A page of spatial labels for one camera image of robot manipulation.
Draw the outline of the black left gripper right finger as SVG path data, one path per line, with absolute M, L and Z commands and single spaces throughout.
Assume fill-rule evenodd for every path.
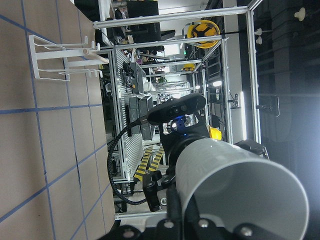
M 200 219 L 200 212 L 198 209 L 195 195 L 193 194 L 187 204 L 187 208 L 184 212 L 185 222 L 198 222 Z

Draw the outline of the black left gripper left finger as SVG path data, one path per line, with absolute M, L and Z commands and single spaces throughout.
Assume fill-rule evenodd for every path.
M 170 186 L 166 192 L 167 218 L 175 222 L 182 221 L 182 207 L 178 191 L 175 186 Z

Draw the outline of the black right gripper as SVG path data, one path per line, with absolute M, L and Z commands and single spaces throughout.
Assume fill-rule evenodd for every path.
M 161 208 L 158 192 L 175 185 L 183 210 L 195 198 L 201 212 L 225 212 L 236 205 L 239 196 L 236 173 L 249 163 L 265 163 L 264 147 L 250 139 L 236 144 L 209 137 L 201 120 L 185 126 L 181 116 L 173 119 L 176 127 L 160 133 L 160 141 L 169 162 L 165 176 L 159 171 L 143 177 L 143 191 L 152 212 Z

